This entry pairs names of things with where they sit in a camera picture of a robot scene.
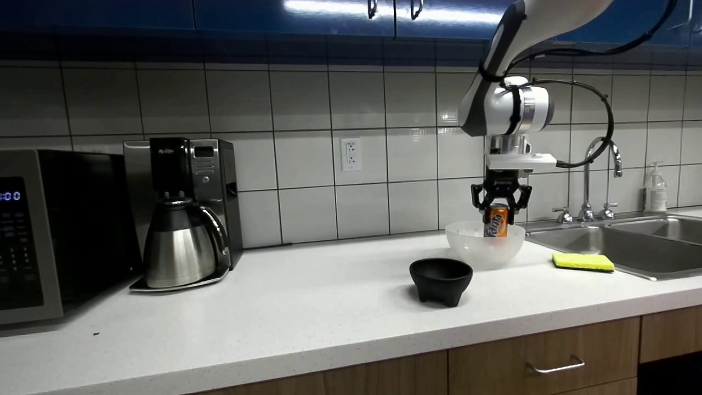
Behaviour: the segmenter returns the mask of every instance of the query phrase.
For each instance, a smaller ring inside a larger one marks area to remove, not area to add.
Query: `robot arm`
[[[460,101],[460,126],[469,137],[489,137],[488,174],[475,185],[475,207],[486,212],[494,200],[509,204],[509,224],[521,210],[526,210],[532,188],[517,178],[533,170],[556,168],[548,155],[536,155],[528,132],[545,129],[554,106],[548,91],[532,86],[524,78],[506,78],[512,61],[526,49],[580,30],[610,8],[613,0],[517,0],[512,4],[480,61],[480,73]]]

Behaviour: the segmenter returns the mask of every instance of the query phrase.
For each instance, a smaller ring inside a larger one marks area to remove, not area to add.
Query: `coffee maker base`
[[[217,268],[212,274],[205,278],[203,281],[196,284],[186,284],[186,286],[177,286],[177,287],[150,287],[148,280],[140,278],[137,284],[129,286],[132,294],[169,294],[169,293],[185,293],[185,291],[196,291],[196,287],[207,287],[207,286],[216,286],[219,281],[225,281],[225,278],[228,274],[228,268]]]

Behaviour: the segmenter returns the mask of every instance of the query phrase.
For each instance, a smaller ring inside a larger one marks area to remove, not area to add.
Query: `sink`
[[[563,252],[608,255],[622,273],[649,281],[702,274],[702,223],[657,221],[528,230],[526,240]]]

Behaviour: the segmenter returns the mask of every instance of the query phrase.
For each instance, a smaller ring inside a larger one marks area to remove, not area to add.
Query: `coffee maker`
[[[128,144],[125,170],[148,268],[132,293],[174,293],[221,281],[241,255],[233,144]]]

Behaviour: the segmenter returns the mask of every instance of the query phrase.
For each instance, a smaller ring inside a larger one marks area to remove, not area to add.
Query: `carafe handle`
[[[197,204],[200,214],[208,221],[207,226],[208,230],[216,235],[216,246],[217,246],[217,268],[226,268],[231,271],[233,268],[233,262],[231,262],[231,252],[228,252],[228,235],[225,230],[225,224],[217,221],[216,212],[205,207],[205,204]]]

